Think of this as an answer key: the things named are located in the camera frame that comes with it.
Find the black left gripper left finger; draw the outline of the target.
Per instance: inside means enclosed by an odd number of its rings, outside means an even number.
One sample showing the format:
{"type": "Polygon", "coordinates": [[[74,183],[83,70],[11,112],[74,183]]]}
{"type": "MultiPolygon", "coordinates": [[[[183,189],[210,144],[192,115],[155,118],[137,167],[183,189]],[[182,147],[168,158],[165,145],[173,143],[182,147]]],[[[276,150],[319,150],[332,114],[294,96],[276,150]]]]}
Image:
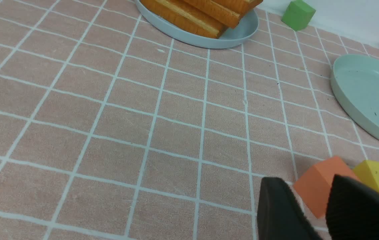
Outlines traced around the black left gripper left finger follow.
{"type": "Polygon", "coordinates": [[[289,185],[278,177],[264,177],[258,202],[260,240],[322,239],[305,217],[289,185]]]}

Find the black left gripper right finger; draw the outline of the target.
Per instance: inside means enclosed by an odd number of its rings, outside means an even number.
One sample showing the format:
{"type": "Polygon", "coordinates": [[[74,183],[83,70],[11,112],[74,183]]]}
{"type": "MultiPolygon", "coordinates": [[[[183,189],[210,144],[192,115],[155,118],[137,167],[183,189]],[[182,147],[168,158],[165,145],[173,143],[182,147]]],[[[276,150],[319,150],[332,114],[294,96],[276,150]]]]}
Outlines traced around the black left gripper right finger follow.
{"type": "Polygon", "coordinates": [[[325,219],[333,240],[379,240],[379,193],[336,174],[325,219]]]}

